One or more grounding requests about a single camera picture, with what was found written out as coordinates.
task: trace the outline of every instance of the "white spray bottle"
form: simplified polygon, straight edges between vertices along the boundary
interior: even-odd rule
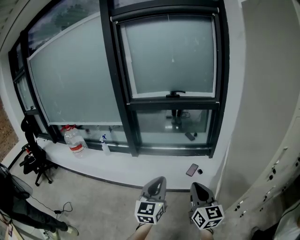
[[[105,155],[110,155],[111,151],[109,150],[107,144],[104,142],[104,139],[106,139],[105,137],[106,134],[102,135],[102,137],[100,138],[101,144],[102,144],[102,150],[105,153]]]

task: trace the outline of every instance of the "red label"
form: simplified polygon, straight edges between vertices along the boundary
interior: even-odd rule
[[[77,151],[79,150],[80,148],[82,148],[83,145],[82,144],[79,144],[77,147],[73,147],[73,148],[70,148],[72,151]]]

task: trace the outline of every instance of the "phone screen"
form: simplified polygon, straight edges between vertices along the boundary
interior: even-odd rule
[[[186,175],[188,175],[190,177],[193,176],[194,173],[196,172],[197,168],[198,168],[198,165],[192,164],[191,167],[188,169]]]

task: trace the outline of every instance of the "black pants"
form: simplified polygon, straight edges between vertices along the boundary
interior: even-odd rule
[[[274,235],[275,235],[278,224],[279,223],[273,225],[272,227],[268,228],[265,231],[257,230],[254,233],[251,240],[260,240],[260,239],[262,239],[262,240],[272,240]]]
[[[181,114],[182,114],[182,110],[172,110],[172,116],[173,117],[176,117],[176,111],[178,111],[177,112],[177,117],[181,117]]]
[[[68,226],[50,215],[31,206],[26,200],[14,197],[12,211],[5,211],[12,219],[37,229],[55,232],[56,229],[67,231]]]

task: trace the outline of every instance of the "gray wall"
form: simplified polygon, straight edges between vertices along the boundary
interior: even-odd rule
[[[271,161],[300,91],[300,26],[292,0],[247,0],[246,71],[219,202],[227,209]]]

